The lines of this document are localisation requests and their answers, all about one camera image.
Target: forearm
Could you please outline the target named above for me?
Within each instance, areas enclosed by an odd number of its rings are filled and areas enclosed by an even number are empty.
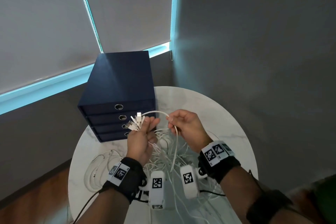
[[[250,206],[262,194],[261,189],[242,167],[232,168],[222,179],[220,186],[227,196],[233,210],[242,223],[248,224],[246,214]],[[281,209],[271,219],[269,224],[311,224],[308,219],[292,211]]]
[[[128,207],[128,199],[111,188],[98,195],[77,224],[123,224]]]

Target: drawer front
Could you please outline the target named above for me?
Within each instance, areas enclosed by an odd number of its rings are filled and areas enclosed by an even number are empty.
[[[107,141],[127,139],[128,133],[129,133],[128,131],[104,133],[104,134],[99,134],[99,137],[102,142],[107,142]]]
[[[130,130],[125,126],[128,123],[128,120],[120,123],[106,124],[92,127],[98,134],[108,133],[113,131],[125,131],[129,132]]]
[[[139,112],[145,113],[151,110],[140,110]],[[91,122],[92,126],[95,127],[97,125],[102,124],[110,124],[110,123],[120,123],[125,121],[126,123],[129,120],[132,120],[131,116],[135,118],[137,116],[138,111],[129,111],[129,112],[118,112],[118,113],[109,113],[109,114],[101,114],[101,115],[91,115],[88,116],[88,120]],[[155,113],[148,114],[149,117],[155,116]]]
[[[114,102],[99,105],[84,105],[82,109],[86,113],[86,116],[103,113],[115,113],[132,110],[147,110],[155,107],[155,99],[146,99],[139,101],[127,101],[127,102]]]

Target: hand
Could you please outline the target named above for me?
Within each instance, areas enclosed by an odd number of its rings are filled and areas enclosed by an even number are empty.
[[[159,124],[160,119],[145,117],[139,131],[131,131],[127,137],[126,157],[133,158],[144,166],[153,153],[153,146],[150,143],[157,143],[155,133],[151,130]]]
[[[168,128],[171,132],[176,135],[174,128],[176,126],[194,152],[200,153],[205,146],[212,142],[196,113],[180,109],[172,112],[166,119],[169,121]]]

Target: wristband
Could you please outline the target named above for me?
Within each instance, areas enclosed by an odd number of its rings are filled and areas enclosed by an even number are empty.
[[[131,204],[139,192],[139,186],[146,184],[146,175],[141,164],[132,158],[125,157],[112,167],[103,189],[114,188],[123,194]]]
[[[263,193],[247,211],[246,219],[251,224],[268,224],[281,208],[293,204],[279,190]]]
[[[234,152],[222,141],[214,141],[205,146],[198,160],[199,167],[217,183],[220,183],[233,167],[240,166]]]

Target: blue drawer cabinet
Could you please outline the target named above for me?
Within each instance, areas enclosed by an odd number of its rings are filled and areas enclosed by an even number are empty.
[[[99,54],[78,108],[100,142],[127,138],[131,116],[156,110],[148,51]]]

